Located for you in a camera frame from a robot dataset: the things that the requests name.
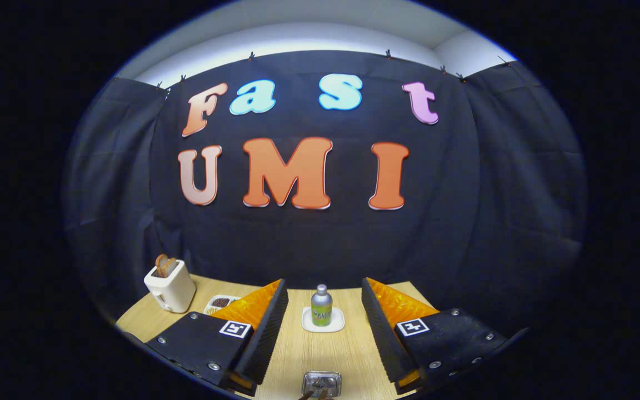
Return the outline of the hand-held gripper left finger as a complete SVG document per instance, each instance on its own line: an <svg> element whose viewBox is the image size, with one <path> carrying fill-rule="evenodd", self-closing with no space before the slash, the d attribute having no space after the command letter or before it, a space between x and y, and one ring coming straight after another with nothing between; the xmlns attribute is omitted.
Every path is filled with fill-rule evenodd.
<svg viewBox="0 0 640 400"><path fill-rule="evenodd" d="M189 312L146 345L200 381L253 397L264 380L287 304L286 282L277 279L211 316Z"/></svg>

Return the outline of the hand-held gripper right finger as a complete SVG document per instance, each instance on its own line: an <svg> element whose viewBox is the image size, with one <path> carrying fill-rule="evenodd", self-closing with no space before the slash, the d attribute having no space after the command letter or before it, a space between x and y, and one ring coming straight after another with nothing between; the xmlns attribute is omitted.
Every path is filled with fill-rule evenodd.
<svg viewBox="0 0 640 400"><path fill-rule="evenodd" d="M362 303L382 365L396 392L433 390L509 347L509 339L459 307L434 307L375 279Z"/></svg>

